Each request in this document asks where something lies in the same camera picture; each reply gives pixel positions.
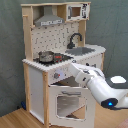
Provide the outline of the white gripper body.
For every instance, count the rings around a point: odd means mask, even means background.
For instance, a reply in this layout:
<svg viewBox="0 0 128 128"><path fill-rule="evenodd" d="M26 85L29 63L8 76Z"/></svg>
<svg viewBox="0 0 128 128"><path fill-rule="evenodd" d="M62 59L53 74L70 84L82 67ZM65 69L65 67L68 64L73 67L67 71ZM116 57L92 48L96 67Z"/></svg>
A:
<svg viewBox="0 0 128 128"><path fill-rule="evenodd" d="M88 69L81 64L71 63L69 66L69 72L79 84L86 84L90 80L91 75L87 71Z"/></svg>

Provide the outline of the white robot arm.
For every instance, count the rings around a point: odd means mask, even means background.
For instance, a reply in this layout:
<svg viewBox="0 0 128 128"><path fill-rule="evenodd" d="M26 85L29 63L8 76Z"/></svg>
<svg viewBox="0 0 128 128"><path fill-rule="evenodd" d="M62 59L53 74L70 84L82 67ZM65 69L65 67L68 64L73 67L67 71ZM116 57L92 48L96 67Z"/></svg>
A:
<svg viewBox="0 0 128 128"><path fill-rule="evenodd" d="M75 81L87 87L95 100L110 110L128 109L128 80L122 76L106 78L96 67L71 63L69 71Z"/></svg>

